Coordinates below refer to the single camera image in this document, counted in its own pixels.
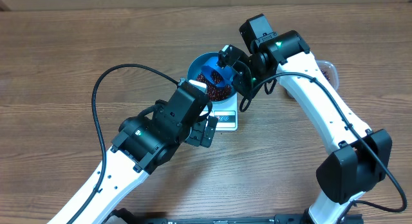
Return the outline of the blue plastic scoop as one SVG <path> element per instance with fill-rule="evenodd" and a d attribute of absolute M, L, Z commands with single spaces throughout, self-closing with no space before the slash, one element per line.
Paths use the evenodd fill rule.
<path fill-rule="evenodd" d="M 201 66 L 201 73 L 212 85 L 224 88 L 232 83 L 233 72 L 229 66 L 219 66 L 218 57 L 211 57 Z"/>

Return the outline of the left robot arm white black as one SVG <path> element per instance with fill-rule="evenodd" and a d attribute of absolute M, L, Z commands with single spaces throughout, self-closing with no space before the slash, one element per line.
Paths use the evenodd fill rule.
<path fill-rule="evenodd" d="M 182 143 L 209 147 L 218 120 L 204 109 L 212 109 L 206 84 L 182 79 L 169 101 L 124 120 L 98 167 L 51 223 L 103 223 Z"/>

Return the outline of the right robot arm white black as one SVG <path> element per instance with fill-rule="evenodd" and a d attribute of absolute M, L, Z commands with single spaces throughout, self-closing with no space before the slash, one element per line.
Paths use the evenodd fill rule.
<path fill-rule="evenodd" d="M 264 15 L 239 28 L 246 51 L 227 45 L 217 65 L 232 71 L 230 82 L 243 97 L 246 110 L 260 89 L 271 93 L 284 87 L 302 107 L 327 152 L 316 171 L 321 188 L 302 214 L 278 214 L 276 223 L 358 223 L 348 211 L 363 195 L 388 177 L 392 140 L 387 131 L 373 131 L 344 103 L 321 72 L 309 45 L 294 30 L 278 34 Z"/>

